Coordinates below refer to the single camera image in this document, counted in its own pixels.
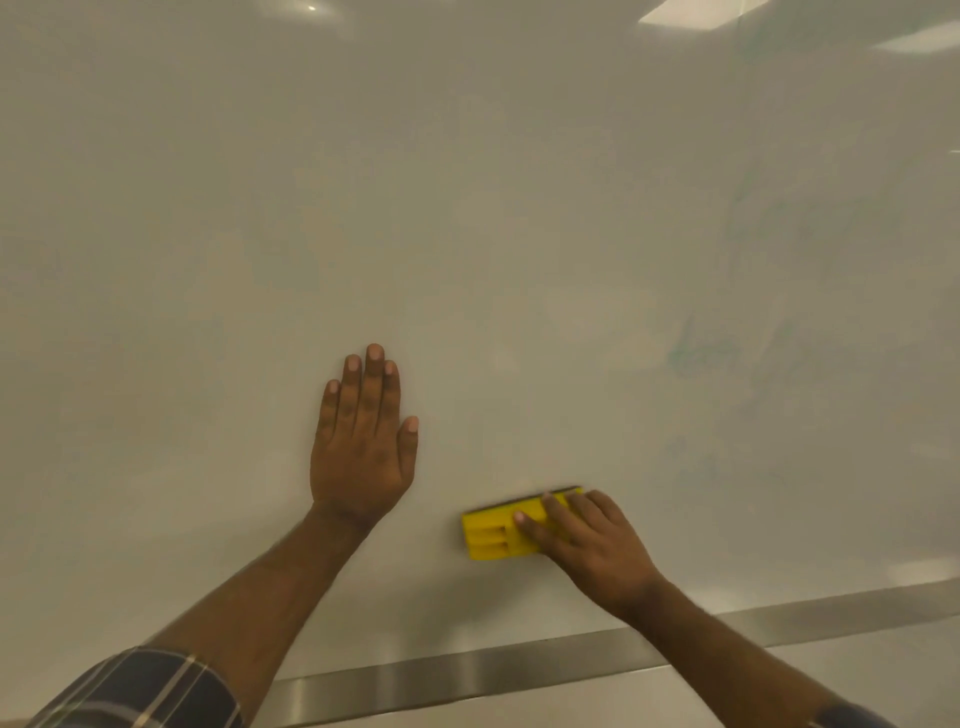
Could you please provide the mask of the person's left hand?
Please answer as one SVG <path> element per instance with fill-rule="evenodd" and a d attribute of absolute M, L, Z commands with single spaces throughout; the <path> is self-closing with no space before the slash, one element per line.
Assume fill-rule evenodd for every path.
<path fill-rule="evenodd" d="M 386 353 L 380 417 L 375 434 L 362 435 L 362 380 L 366 351 L 343 360 L 338 418 L 332 438 L 310 455 L 309 480 L 315 509 L 362 531 L 372 530 L 407 493 L 402 488 L 397 447 L 402 422 L 399 365 Z"/>

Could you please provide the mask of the person's right hand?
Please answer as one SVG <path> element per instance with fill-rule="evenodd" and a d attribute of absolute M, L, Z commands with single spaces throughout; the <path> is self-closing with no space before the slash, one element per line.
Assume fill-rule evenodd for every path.
<path fill-rule="evenodd" d="M 565 491 L 542 496 L 549 518 L 570 540 L 558 538 L 548 557 L 594 604 L 621 622 L 639 626 L 676 588 L 652 561 L 636 530 L 606 493 Z"/>

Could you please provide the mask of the yellow whiteboard eraser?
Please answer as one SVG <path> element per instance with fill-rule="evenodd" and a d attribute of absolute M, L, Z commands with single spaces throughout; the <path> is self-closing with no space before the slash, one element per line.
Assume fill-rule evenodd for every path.
<path fill-rule="evenodd" d="M 497 561 L 540 553 L 539 546 L 517 528 L 514 521 L 517 512 L 564 542 L 570 541 L 570 535 L 546 513 L 542 494 L 527 494 L 460 515 L 462 539 L 469 558 L 473 561 Z"/>

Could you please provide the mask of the person's right forearm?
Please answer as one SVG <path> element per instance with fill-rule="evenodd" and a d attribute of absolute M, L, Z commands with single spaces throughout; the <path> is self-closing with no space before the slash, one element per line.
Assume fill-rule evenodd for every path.
<path fill-rule="evenodd" d="M 835 692 L 705 612 L 664 578 L 630 597 L 623 620 L 724 728 L 810 728 L 842 703 Z"/>

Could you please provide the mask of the person's left forearm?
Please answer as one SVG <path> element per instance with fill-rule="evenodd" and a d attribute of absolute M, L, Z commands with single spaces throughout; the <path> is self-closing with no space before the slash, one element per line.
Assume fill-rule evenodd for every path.
<path fill-rule="evenodd" d="M 268 551 L 152 636 L 146 647 L 198 658 L 222 679 L 245 722 L 342 568 L 382 514 L 314 504 Z"/>

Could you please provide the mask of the metal whiteboard tray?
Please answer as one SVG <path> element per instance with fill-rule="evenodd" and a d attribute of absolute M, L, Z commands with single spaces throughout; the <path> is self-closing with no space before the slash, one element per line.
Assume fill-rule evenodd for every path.
<path fill-rule="evenodd" d="M 960 576 L 721 613 L 762 648 L 872 634 L 960 616 Z M 307 728 L 656 669 L 629 628 L 519 642 L 280 680 L 253 728 Z"/>

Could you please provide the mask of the white whiteboard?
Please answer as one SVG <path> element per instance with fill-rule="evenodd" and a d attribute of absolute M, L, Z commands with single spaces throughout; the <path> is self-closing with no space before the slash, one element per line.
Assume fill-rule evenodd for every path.
<path fill-rule="evenodd" d="M 0 0 L 0 712 L 414 485 L 284 677 L 614 621 L 464 511 L 613 497 L 715 611 L 960 574 L 960 0 Z"/>

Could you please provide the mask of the plaid left shirt sleeve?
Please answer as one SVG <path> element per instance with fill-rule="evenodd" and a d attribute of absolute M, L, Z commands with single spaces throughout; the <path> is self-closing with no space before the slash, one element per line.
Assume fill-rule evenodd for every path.
<path fill-rule="evenodd" d="M 196 656 L 134 647 L 91 666 L 25 728 L 248 728 L 220 675 Z"/>

